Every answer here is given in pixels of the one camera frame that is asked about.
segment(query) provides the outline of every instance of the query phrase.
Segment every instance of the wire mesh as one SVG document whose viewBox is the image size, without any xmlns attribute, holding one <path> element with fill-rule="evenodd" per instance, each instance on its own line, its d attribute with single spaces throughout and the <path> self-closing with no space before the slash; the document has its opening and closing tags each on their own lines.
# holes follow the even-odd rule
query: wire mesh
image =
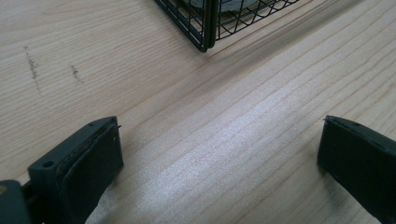
<svg viewBox="0 0 396 224">
<path fill-rule="evenodd" d="M 155 0 L 202 52 L 299 0 Z"/>
</svg>

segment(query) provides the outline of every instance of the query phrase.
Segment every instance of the clamp jaw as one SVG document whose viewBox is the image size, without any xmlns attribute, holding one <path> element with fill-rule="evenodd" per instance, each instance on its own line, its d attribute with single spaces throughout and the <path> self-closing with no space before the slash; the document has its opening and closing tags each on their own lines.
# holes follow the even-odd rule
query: clamp jaw
<svg viewBox="0 0 396 224">
<path fill-rule="evenodd" d="M 318 164 L 382 223 L 396 223 L 396 142 L 363 125 L 325 119 Z"/>
<path fill-rule="evenodd" d="M 123 167 L 116 117 L 91 122 L 28 168 L 30 181 L 0 181 L 0 222 L 85 223 Z"/>
</svg>

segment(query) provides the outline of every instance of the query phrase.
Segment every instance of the scratch mark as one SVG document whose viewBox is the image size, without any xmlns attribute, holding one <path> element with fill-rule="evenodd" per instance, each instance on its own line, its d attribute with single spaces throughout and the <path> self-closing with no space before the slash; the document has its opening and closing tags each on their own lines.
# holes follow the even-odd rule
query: scratch mark
<svg viewBox="0 0 396 224">
<path fill-rule="evenodd" d="M 35 87 L 37 88 L 38 91 L 41 92 L 39 86 L 38 86 L 38 82 L 37 82 L 37 77 L 38 77 L 38 73 L 37 73 L 37 67 L 38 67 L 38 63 L 36 63 L 32 57 L 30 56 L 28 50 L 28 47 L 25 46 L 24 49 L 26 50 L 26 59 L 27 62 L 29 63 L 29 68 L 30 71 L 32 72 L 32 79 L 35 81 Z"/>
<path fill-rule="evenodd" d="M 70 64 L 70 68 L 72 69 L 73 72 L 73 78 L 75 78 L 78 83 L 84 83 L 81 80 L 81 78 L 78 76 L 78 70 L 76 69 L 76 67 L 73 64 Z"/>
</svg>

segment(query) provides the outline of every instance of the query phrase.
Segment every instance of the wood grain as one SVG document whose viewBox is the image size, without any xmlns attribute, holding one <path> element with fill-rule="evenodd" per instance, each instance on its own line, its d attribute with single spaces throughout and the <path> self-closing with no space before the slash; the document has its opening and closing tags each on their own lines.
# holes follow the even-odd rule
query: wood grain
<svg viewBox="0 0 396 224">
<path fill-rule="evenodd" d="M 116 115 L 88 223 L 377 223 L 316 164 L 322 119 L 396 139 L 396 2 L 301 0 L 200 53 L 154 1 L 0 6 L 0 179 Z"/>
</svg>

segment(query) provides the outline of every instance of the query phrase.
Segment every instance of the screw hole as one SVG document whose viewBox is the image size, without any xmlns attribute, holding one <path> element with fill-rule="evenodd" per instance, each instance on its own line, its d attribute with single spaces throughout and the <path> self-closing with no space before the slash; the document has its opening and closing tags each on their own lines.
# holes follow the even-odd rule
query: screw hole
<svg viewBox="0 0 396 224">
<path fill-rule="evenodd" d="M 51 166 L 53 166 L 53 164 L 55 164 L 53 161 L 46 161 L 43 163 L 43 167 L 50 168 Z"/>
<path fill-rule="evenodd" d="M 7 191 L 7 187 L 4 185 L 0 185 L 0 194 L 3 194 Z"/>
</svg>

